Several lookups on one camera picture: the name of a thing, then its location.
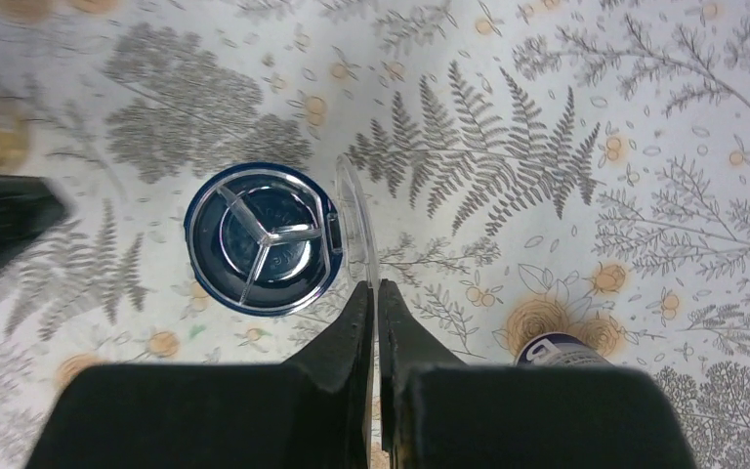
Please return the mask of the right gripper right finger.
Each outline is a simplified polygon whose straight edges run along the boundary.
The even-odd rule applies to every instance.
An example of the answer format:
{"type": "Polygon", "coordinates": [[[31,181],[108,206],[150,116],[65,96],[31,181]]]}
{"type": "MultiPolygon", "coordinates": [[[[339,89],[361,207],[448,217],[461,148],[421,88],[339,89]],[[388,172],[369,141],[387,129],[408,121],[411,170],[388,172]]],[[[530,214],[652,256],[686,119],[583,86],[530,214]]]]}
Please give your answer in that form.
{"type": "Polygon", "coordinates": [[[652,379],[612,364],[463,362],[379,286],[382,447],[395,468],[691,468],[652,379]]]}

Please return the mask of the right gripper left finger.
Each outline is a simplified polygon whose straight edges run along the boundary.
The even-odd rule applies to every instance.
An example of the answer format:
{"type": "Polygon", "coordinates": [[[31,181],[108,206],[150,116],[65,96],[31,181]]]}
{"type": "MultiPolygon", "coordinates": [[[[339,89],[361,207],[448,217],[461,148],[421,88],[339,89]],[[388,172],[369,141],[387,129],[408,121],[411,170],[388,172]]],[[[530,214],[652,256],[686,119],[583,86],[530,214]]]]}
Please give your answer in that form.
{"type": "Polygon", "coordinates": [[[60,394],[30,468],[366,468],[374,290],[275,364],[99,364],[60,394]]]}

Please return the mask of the round blue pill organizer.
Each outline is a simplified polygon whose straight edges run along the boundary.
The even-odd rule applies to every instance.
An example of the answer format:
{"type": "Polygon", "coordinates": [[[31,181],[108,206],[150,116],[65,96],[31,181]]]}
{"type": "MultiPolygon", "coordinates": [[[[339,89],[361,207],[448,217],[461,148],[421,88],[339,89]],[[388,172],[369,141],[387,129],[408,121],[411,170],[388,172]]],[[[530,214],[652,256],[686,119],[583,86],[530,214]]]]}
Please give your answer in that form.
{"type": "Polygon", "coordinates": [[[336,160],[330,194],[290,166],[227,168],[193,196],[184,218],[194,278],[212,298],[254,317],[317,302],[340,276],[379,283],[370,212],[350,159],[336,160]]]}

